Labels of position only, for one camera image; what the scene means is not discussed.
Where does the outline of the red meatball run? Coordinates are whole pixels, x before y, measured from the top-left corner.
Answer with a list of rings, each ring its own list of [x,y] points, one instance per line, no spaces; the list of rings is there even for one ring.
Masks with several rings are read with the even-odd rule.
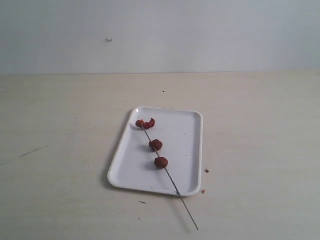
[[[149,141],[148,145],[153,152],[159,151],[163,147],[163,143],[159,139]]]
[[[158,169],[164,169],[167,167],[168,165],[168,160],[165,157],[156,157],[154,159],[154,165],[158,168]]]
[[[144,130],[148,130],[152,127],[154,127],[155,125],[155,119],[154,118],[150,118],[149,121],[144,121],[143,119],[138,119],[136,122],[135,122],[135,125],[138,127],[138,128],[141,128],[141,129],[144,129]]]

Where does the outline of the white rectangular plastic tray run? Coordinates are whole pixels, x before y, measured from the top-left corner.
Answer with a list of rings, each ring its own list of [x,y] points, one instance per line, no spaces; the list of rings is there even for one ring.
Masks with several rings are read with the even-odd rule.
[[[155,125],[147,130],[137,120]],[[161,150],[152,151],[149,141],[158,139]],[[107,172],[108,182],[127,190],[183,197],[195,195],[201,188],[203,152],[203,116],[194,110],[139,106],[128,118]],[[154,160],[165,157],[166,168],[157,168]]]

